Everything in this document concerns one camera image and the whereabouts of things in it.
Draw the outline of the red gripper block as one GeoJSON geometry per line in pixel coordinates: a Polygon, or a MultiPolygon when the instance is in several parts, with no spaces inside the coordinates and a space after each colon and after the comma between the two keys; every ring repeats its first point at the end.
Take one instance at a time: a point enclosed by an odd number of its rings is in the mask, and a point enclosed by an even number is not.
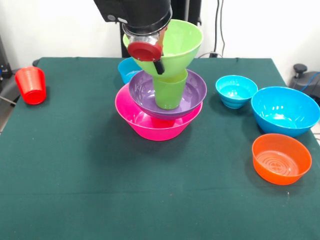
{"type": "Polygon", "coordinates": [[[149,35],[127,35],[128,53],[131,57],[142,62],[153,62],[158,75],[165,72],[165,67],[160,59],[163,55],[163,41],[167,27],[149,35]]]}

